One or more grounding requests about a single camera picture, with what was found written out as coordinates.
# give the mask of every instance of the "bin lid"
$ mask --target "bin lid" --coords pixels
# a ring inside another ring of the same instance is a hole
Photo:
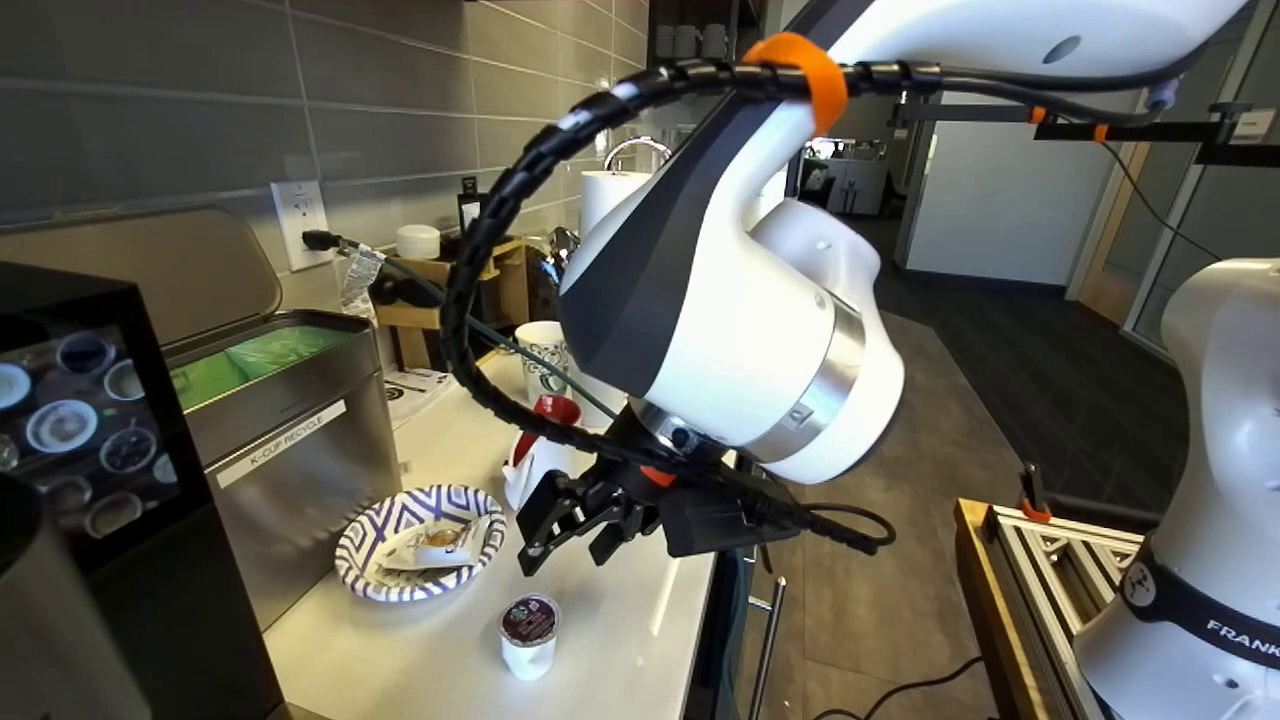
[[[137,283],[160,345],[266,316],[280,282],[247,223],[219,208],[41,223],[0,260]]]

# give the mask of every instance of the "cabinet handle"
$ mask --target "cabinet handle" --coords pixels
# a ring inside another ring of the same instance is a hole
[[[782,601],[787,594],[787,579],[778,575],[773,582],[773,598],[768,602],[748,597],[746,602],[769,614],[764,624],[764,644],[760,647],[760,664],[755,669],[755,684],[751,687],[751,707],[748,711],[748,720],[759,720],[760,708],[764,705],[764,682],[769,676],[769,664],[773,661],[773,641],[778,635],[778,620],[782,619]]]

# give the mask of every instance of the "gray tile wall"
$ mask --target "gray tile wall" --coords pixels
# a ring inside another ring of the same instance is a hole
[[[216,204],[244,218],[287,307],[335,307],[338,268],[288,272],[268,183],[319,179],[335,232],[457,224],[575,100],[640,69],[645,0],[5,0],[0,225]],[[626,133],[616,133],[621,138]],[[520,231],[577,223],[564,165]]]

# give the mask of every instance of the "coffee lid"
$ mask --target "coffee lid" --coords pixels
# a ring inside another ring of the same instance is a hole
[[[543,594],[526,594],[498,619],[498,632],[516,647],[536,647],[556,638],[559,606]]]

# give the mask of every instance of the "coffee machine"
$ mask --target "coffee machine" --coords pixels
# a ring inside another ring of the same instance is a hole
[[[137,287],[0,287],[0,715],[289,716]]]

